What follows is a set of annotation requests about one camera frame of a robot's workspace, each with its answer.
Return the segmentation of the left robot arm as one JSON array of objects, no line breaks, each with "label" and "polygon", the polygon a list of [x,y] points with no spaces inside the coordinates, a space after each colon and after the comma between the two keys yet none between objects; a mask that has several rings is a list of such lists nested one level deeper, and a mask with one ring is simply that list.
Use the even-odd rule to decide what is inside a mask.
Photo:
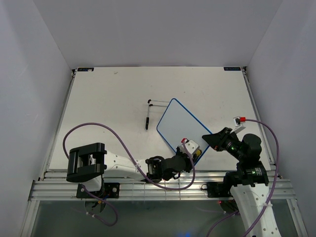
[{"label": "left robot arm", "polygon": [[199,157],[199,145],[193,140],[184,140],[171,158],[155,156],[132,162],[130,158],[106,151],[105,144],[94,143],[70,150],[66,180],[84,184],[93,197],[100,197],[104,191],[104,177],[131,178],[135,181],[154,183],[178,179],[182,172],[190,172],[192,160]]}]

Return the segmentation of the blue framed whiteboard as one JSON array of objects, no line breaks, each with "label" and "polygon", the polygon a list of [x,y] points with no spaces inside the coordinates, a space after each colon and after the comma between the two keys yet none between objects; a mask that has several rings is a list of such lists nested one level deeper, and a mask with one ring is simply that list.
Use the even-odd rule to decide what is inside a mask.
[{"label": "blue framed whiteboard", "polygon": [[199,170],[203,170],[202,166],[206,161],[206,152],[209,145],[202,139],[202,136],[212,134],[213,131],[202,123],[183,103],[176,98],[172,98],[160,118],[156,130],[172,153],[176,153],[176,148],[182,144],[184,138],[199,145],[201,155],[195,161],[195,165]]}]

